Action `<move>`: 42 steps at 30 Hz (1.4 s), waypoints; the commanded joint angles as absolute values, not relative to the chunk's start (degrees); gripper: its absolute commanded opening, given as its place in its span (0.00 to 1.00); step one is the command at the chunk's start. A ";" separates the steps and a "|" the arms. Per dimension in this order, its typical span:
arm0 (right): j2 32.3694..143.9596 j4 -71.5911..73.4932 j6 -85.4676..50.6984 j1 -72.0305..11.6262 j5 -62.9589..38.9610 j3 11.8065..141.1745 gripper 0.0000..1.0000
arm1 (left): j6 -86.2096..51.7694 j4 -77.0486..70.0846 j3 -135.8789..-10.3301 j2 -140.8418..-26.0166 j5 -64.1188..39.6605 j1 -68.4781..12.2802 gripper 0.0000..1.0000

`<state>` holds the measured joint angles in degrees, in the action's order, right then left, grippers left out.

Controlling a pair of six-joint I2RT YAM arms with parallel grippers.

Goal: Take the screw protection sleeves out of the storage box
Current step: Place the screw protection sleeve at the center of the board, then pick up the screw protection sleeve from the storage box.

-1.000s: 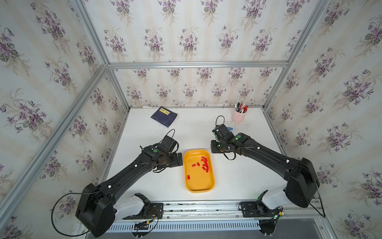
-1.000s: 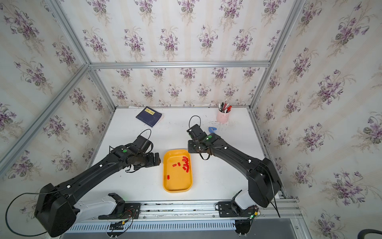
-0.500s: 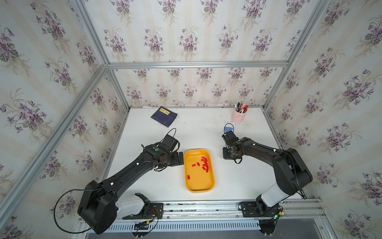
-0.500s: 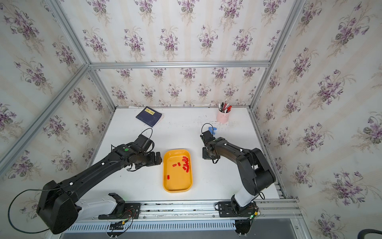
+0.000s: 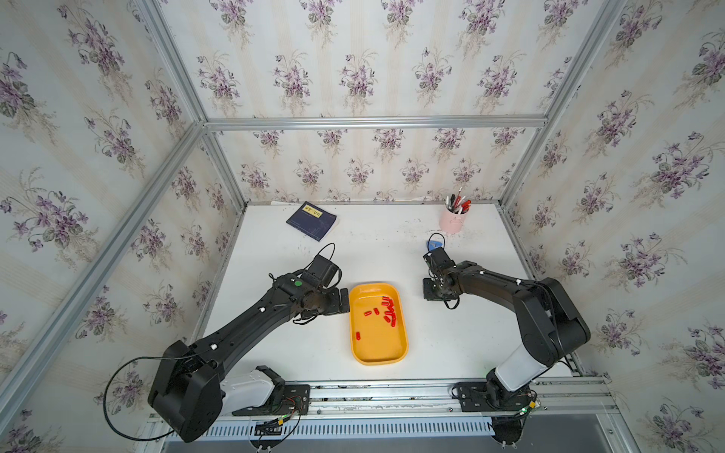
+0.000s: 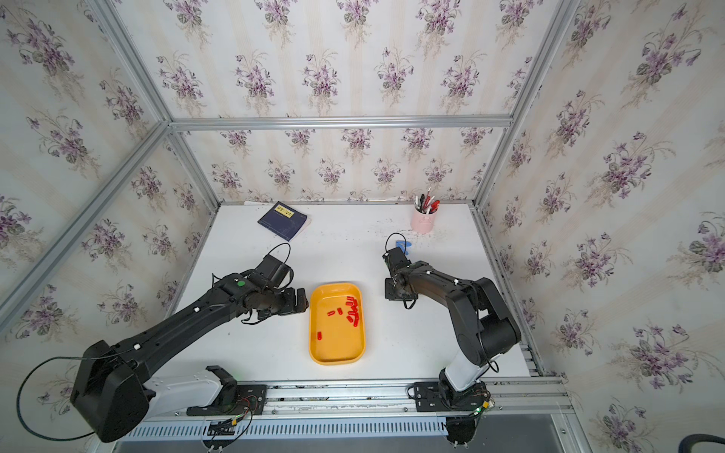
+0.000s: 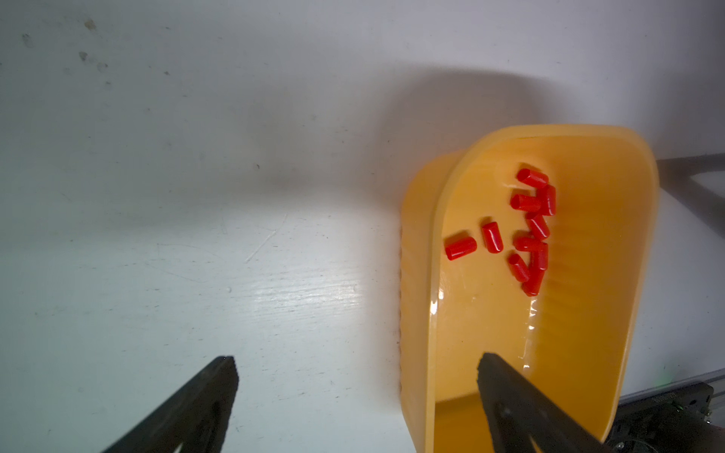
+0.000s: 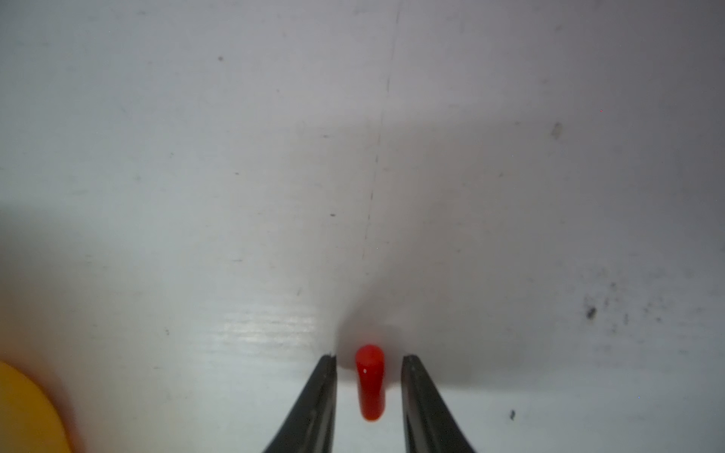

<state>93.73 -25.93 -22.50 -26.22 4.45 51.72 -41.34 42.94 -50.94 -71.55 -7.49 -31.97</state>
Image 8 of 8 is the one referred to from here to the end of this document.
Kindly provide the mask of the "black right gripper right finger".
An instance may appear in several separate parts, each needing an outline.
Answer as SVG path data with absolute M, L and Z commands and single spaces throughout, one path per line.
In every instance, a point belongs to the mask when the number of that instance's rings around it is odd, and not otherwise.
M 403 357 L 400 383 L 408 453 L 475 452 L 419 356 Z

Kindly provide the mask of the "red screw protection sleeve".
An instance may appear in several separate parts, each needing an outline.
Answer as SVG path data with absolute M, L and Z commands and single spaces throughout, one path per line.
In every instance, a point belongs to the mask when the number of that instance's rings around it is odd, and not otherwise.
M 377 345 L 363 345 L 355 354 L 362 417 L 377 421 L 385 409 L 385 355 Z

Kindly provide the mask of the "yellow plastic storage tray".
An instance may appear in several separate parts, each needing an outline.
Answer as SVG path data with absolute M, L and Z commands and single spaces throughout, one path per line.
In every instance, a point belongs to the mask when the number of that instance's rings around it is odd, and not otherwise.
M 1 453 L 71 453 L 60 415 L 29 377 L 1 362 Z

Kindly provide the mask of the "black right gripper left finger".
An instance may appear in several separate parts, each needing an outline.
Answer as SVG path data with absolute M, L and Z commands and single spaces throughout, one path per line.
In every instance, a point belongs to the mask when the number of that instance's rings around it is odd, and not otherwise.
M 337 360 L 323 355 L 264 453 L 331 453 L 337 401 Z

